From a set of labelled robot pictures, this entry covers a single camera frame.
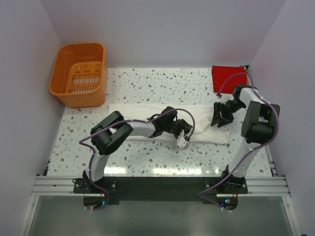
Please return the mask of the white t shirt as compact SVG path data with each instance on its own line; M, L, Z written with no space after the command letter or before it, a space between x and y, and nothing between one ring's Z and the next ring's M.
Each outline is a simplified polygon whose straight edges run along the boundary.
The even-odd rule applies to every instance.
M181 108L189 111L195 120L195 131L190 139L192 143L229 144L230 131L211 126L214 108L211 105L173 105L173 104L110 104L109 113L120 112L126 119L147 119L160 114L166 107Z

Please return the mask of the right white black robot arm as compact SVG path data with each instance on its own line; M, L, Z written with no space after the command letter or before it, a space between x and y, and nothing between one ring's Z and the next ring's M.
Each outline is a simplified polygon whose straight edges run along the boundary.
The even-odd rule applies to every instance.
M224 193L231 193L237 181L245 178L247 170L260 149L274 141L279 132L280 106L265 100L256 87L237 85L233 99L214 103L211 125L218 128L231 124L233 114L245 109L241 127L242 142L233 161L227 165L219 181Z

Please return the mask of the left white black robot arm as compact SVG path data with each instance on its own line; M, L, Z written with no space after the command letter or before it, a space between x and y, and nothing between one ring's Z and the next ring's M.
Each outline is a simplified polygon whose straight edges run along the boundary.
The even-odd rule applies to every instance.
M160 114L147 119L125 118L114 111L91 129L90 135L79 144L92 150L88 168L85 170L85 188L91 193L102 187L101 179L108 157L114 153L130 136L156 138L163 133L171 134L177 146L185 149L195 131L195 119L189 111L182 108L166 107Z

